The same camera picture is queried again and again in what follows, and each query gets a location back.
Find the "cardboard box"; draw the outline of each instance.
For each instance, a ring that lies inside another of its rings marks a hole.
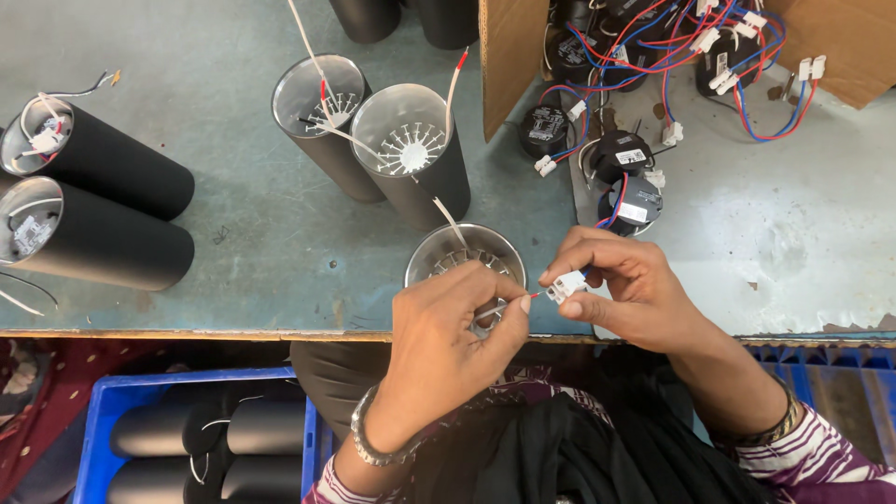
[[[896,84],[896,0],[766,0],[787,41],[778,64],[827,56],[819,82],[856,109]],[[539,73],[548,0],[479,0],[482,110],[486,142]]]

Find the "silver bangle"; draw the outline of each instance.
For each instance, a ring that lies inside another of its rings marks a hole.
[[[417,435],[411,438],[410,441],[398,451],[389,454],[380,453],[374,450],[370,446],[370,443],[367,442],[367,435],[364,433],[364,419],[367,416],[367,410],[370,409],[370,404],[373,403],[374,397],[376,397],[376,391],[379,387],[378,384],[371,387],[370,390],[364,394],[364,397],[361,398],[355,411],[351,414],[351,431],[355,438],[355,449],[358,451],[361,460],[370,465],[383,466],[390,464],[404,464],[404,461],[407,460],[409,456],[414,455],[414,451],[420,446],[420,442],[423,440],[423,432],[418,432]]]

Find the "person's left hand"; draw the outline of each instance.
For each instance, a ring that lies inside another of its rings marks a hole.
[[[469,331],[493,298],[509,305],[490,336]],[[410,286],[392,301],[392,361],[365,419],[371,446],[391,453],[501,376],[529,335],[529,294],[479,261]]]

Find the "sleeve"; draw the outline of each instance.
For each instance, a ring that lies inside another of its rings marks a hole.
[[[336,472],[333,470],[333,458],[323,469],[319,482],[311,487],[308,495],[302,499],[302,504],[393,504],[398,496],[399,489],[384,495],[359,495],[345,487]]]
[[[783,438],[735,448],[740,466],[795,502],[870,501],[855,500],[863,493],[896,500],[896,471],[871,463],[821,415],[803,406],[803,421]],[[848,500],[834,500],[841,492]]]

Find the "black scarf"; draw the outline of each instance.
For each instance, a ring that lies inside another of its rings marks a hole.
[[[417,504],[554,504],[561,495],[577,504],[774,502],[672,413],[656,373],[594,376],[587,388],[615,429],[566,394],[534,405],[519,395],[480,398],[420,447],[405,498]]]

